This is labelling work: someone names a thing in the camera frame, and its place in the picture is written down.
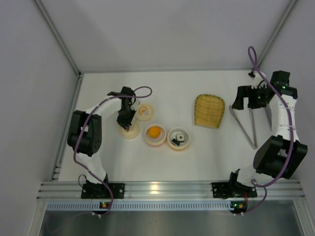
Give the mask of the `cream lid pink label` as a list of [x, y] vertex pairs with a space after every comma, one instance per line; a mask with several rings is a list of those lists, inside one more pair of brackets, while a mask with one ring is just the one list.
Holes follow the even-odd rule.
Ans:
[[140, 126], [138, 122], [136, 121], [133, 121], [131, 123], [131, 126], [129, 127], [128, 131], [126, 131], [122, 127], [119, 127], [119, 134], [125, 139], [134, 139], [138, 136], [139, 133], [140, 133]]

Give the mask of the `orange fruit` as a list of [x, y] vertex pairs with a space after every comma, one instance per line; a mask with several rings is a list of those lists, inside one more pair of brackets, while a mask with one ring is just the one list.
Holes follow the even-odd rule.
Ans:
[[150, 127], [148, 130], [148, 135], [151, 138], [157, 138], [161, 134], [161, 129], [158, 126]]

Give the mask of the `metal tongs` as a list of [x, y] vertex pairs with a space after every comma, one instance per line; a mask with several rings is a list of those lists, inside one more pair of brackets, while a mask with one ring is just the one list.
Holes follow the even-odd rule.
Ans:
[[235, 109], [232, 108], [231, 105], [229, 105], [228, 110], [234, 120], [236, 121], [238, 127], [242, 131], [245, 139], [249, 143], [250, 147], [252, 149], [258, 148], [258, 141], [257, 141], [257, 134], [256, 134], [256, 126], [255, 126], [255, 120], [254, 120], [254, 112], [253, 109], [248, 108], [248, 118], [246, 120], [242, 120], [239, 118], [237, 112]]

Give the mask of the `salmon sushi roll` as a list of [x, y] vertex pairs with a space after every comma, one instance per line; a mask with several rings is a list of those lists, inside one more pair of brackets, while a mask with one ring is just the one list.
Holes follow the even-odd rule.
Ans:
[[180, 145], [180, 142], [176, 139], [172, 139], [172, 144], [175, 145], [175, 146], [179, 146]]

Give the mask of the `green sushi roll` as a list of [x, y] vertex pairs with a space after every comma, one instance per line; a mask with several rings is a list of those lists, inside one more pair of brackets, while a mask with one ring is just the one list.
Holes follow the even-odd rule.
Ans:
[[183, 133], [176, 134], [176, 140], [180, 143], [185, 141], [185, 135]]

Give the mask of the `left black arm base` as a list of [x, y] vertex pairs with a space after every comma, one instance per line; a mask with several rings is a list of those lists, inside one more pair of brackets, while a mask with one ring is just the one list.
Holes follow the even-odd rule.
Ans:
[[[109, 183], [114, 199], [123, 199], [125, 194], [125, 184], [124, 183]], [[111, 195], [109, 190], [103, 184], [95, 184], [87, 182], [83, 184], [82, 199], [110, 199]]]

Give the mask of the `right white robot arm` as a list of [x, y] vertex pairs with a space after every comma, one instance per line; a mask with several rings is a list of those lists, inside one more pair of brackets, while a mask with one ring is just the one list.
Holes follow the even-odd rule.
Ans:
[[[252, 84], [238, 87], [235, 101], [229, 106], [229, 111], [251, 147], [257, 150], [253, 159], [255, 172], [273, 179], [276, 179], [278, 175], [289, 179], [308, 152], [307, 145], [300, 142], [295, 126], [297, 89], [289, 85], [289, 72], [273, 72], [268, 83], [263, 79], [263, 74], [256, 71], [250, 72], [249, 76], [253, 79]], [[249, 137], [235, 113], [236, 110], [244, 109], [245, 99], [248, 99], [247, 108], [251, 116], [252, 138]], [[259, 147], [253, 111], [260, 108], [267, 109], [271, 136]]]

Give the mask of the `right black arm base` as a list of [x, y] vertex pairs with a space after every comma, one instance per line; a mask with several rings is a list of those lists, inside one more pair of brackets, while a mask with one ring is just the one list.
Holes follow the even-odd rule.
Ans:
[[257, 191], [254, 187], [245, 186], [240, 183], [212, 182], [214, 198], [256, 198]]

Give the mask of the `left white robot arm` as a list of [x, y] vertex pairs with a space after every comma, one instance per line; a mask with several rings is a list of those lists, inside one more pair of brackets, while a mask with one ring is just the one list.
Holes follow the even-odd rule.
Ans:
[[114, 113], [119, 127], [131, 131], [135, 125], [133, 118], [137, 102], [135, 92], [123, 87], [120, 92], [110, 92], [107, 97], [85, 111], [76, 110], [72, 114], [67, 144], [73, 149], [73, 160], [86, 171], [87, 183], [101, 187], [108, 185], [108, 175], [104, 170], [99, 150], [102, 145], [102, 122]]

